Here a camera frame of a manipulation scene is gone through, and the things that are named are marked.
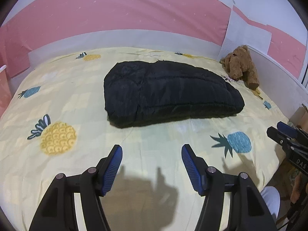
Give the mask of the person's right hand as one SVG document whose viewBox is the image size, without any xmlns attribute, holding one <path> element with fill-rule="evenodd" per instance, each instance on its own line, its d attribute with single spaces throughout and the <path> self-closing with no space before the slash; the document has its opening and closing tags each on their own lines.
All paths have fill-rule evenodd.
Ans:
<svg viewBox="0 0 308 231">
<path fill-rule="evenodd" d="M 303 186 L 305 187 L 305 192 L 307 193 L 307 182 L 304 182 L 302 173 L 299 173 L 294 181 L 294 186 L 290 196 L 290 201 L 295 204 L 300 198 L 300 194 L 303 191 Z"/>
</svg>

